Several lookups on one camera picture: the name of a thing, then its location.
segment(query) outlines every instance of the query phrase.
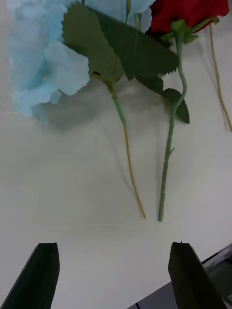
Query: wire stem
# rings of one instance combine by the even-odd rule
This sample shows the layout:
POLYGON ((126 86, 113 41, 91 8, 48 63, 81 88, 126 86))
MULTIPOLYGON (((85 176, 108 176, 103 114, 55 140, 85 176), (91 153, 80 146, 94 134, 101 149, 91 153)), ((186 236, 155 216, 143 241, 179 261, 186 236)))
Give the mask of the wire stem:
POLYGON ((137 202, 139 204, 140 211, 141 211, 141 213, 143 215, 143 218, 146 219, 145 211, 143 209, 143 206, 142 206, 142 203, 140 201, 139 194, 138 194, 135 182, 134 182, 132 166, 131 166, 131 161, 130 161, 131 160, 131 156, 130 156, 130 151, 129 151, 129 142, 128 142, 128 135, 127 135, 127 129, 126 129, 126 120, 125 120, 125 118, 123 116, 123 112, 122 112, 122 110, 120 108, 120 105, 119 105, 119 103, 117 101, 116 83, 112 83, 112 89, 113 89, 112 98, 114 100, 114 103, 115 103, 115 106, 116 106, 119 118, 120 118, 120 120, 122 122, 122 125, 123 125, 123 128, 124 128, 124 135, 125 135, 126 148, 127 148, 127 159, 128 159, 128 166, 129 166, 129 171, 130 171, 131 183, 132 183, 132 186, 133 186, 133 189, 134 189, 134 192, 135 192, 135 196, 136 196, 137 202))
POLYGON ((126 129, 126 126, 123 126, 123 128, 124 128, 124 135, 125 135, 125 141, 126 141, 126 147, 127 147, 127 159, 128 159, 128 165, 129 165, 129 171, 130 171, 130 179, 131 179, 131 182, 132 182, 132 186, 134 188, 135 196, 136 196, 137 202, 139 204, 140 211, 143 215, 143 218, 146 219, 145 211, 143 209, 143 206, 142 206, 142 203, 140 201, 139 194, 138 194, 135 182, 134 182, 134 177, 133 177, 133 172, 132 172, 132 167, 131 167, 131 161, 130 161, 131 157, 130 157, 130 151, 129 151, 127 129, 126 129))
POLYGON ((213 31, 212 31, 212 25, 209 25, 209 34, 210 34, 210 44, 211 44, 211 52, 212 52, 212 56, 213 56, 213 62, 214 62, 214 66, 215 66, 215 71, 216 71, 216 80, 217 80, 217 94, 219 97, 219 101, 221 104, 221 107, 225 113, 229 128, 230 128, 230 132, 232 132, 232 123, 230 120, 230 116, 229 113, 226 109, 226 105, 225 102, 223 100, 222 97, 222 92, 221 92, 221 84, 220 84, 220 77, 219 77, 219 72, 218 72, 218 65, 217 65, 217 61, 216 61, 216 56, 215 56, 215 51, 214 51, 214 40, 213 40, 213 31))
POLYGON ((180 75, 180 79, 183 84, 183 93, 179 100, 171 107, 171 116, 170 116, 170 125, 169 125, 169 132, 168 132, 168 139, 167 139, 167 145, 166 145, 166 152, 165 152, 165 159, 164 159, 164 165, 163 165, 163 175, 162 175, 162 187, 161 187, 161 195, 160 195, 160 202, 159 202, 159 222, 162 222, 163 220, 163 210, 164 210, 164 200, 165 200, 165 190, 166 190, 166 181, 167 181, 167 173, 168 173, 168 161, 170 158, 170 155, 173 151, 171 150, 172 146, 172 138, 173 138, 173 131, 174 131, 174 121, 175 121, 175 115, 176 110, 178 106, 183 101, 185 94, 187 92, 187 83, 186 79, 182 70, 182 45, 183 45, 183 39, 184 39, 184 33, 178 32, 175 35, 175 41, 176 41, 176 48, 177 48, 177 56, 179 60, 179 66, 178 71, 180 75))

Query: white table surface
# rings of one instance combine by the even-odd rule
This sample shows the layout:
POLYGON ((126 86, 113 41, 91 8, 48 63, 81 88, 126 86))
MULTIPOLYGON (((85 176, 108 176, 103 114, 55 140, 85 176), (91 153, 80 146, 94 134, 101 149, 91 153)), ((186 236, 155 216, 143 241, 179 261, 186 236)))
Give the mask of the white table surface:
MULTIPOLYGON (((204 260, 232 242, 232 134, 216 94, 208 30, 185 46, 190 125, 176 123, 164 221, 157 221, 169 116, 159 97, 120 82, 134 175, 105 86, 91 81, 51 111, 43 130, 14 113, 5 50, 10 17, 0 4, 0 304, 39 242, 57 242, 52 308, 126 309, 170 281, 173 241, 204 260)), ((222 91, 232 117, 232 16, 214 27, 222 91)), ((181 90, 176 74, 165 86, 181 90)))

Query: light blue hydrangea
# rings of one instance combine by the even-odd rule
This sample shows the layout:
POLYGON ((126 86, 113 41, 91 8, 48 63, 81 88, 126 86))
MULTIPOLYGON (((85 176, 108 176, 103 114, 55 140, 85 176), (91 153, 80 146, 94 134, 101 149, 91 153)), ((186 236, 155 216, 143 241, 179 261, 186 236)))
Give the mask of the light blue hydrangea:
MULTIPOLYGON (((132 27, 136 27, 134 21, 138 13, 142 13, 141 31, 146 32, 151 25, 151 9, 155 0, 131 0, 130 1, 130 14, 128 18, 128 24, 132 27)), ((121 22, 125 22, 126 19, 126 3, 127 0, 86 0, 86 6, 102 12, 108 16, 111 16, 121 22)))
POLYGON ((41 103, 56 104, 60 91, 73 95, 89 81, 88 58, 62 44, 61 22, 67 8, 61 0, 55 1, 10 0, 14 13, 8 40, 13 99, 16 109, 25 115, 31 115, 41 103))

